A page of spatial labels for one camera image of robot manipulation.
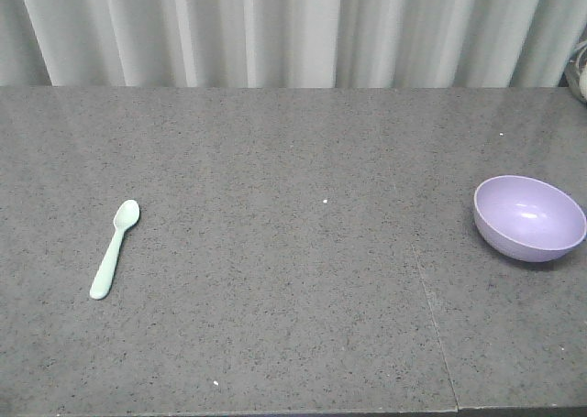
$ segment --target plastic bowl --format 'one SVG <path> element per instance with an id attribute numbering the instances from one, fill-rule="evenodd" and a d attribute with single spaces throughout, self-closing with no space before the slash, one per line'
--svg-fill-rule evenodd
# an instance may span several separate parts
<path id="1" fill-rule="evenodd" d="M 474 196 L 475 224 L 487 243 L 508 257 L 550 261 L 587 234 L 581 207 L 563 191 L 523 176 L 484 181 Z"/>

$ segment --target spoon handle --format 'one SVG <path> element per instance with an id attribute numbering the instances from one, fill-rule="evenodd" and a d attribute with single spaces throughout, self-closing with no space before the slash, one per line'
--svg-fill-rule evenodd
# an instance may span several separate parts
<path id="1" fill-rule="evenodd" d="M 118 229 L 114 231 L 110 245 L 102 259 L 102 264 L 100 264 L 100 268 L 98 268 L 98 271 L 95 274 L 94 282 L 90 289 L 90 297 L 95 300 L 101 300 L 110 291 L 112 278 L 114 278 L 114 270 L 116 269 L 116 262 L 118 261 L 118 251 L 120 250 L 123 236 L 123 231 Z"/>

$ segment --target gray speckled countertop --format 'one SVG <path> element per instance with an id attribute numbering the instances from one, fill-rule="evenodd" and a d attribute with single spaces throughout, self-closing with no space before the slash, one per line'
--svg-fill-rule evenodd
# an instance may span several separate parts
<path id="1" fill-rule="evenodd" d="M 587 415 L 587 247 L 471 213 L 503 173 L 587 204 L 565 89 L 2 88 L 0 140 L 0 415 Z"/>

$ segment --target spoon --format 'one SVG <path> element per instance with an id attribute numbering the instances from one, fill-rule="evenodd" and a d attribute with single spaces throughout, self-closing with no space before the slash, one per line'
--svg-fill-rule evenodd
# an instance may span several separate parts
<path id="1" fill-rule="evenodd" d="M 127 229 L 138 221 L 138 215 L 138 203 L 134 200 L 125 201 L 120 205 L 118 211 L 116 211 L 116 215 L 114 216 L 114 235 L 104 254 L 100 268 L 98 268 L 95 274 L 94 282 L 90 289 L 90 297 L 95 300 L 101 300 L 110 291 L 122 238 Z"/>

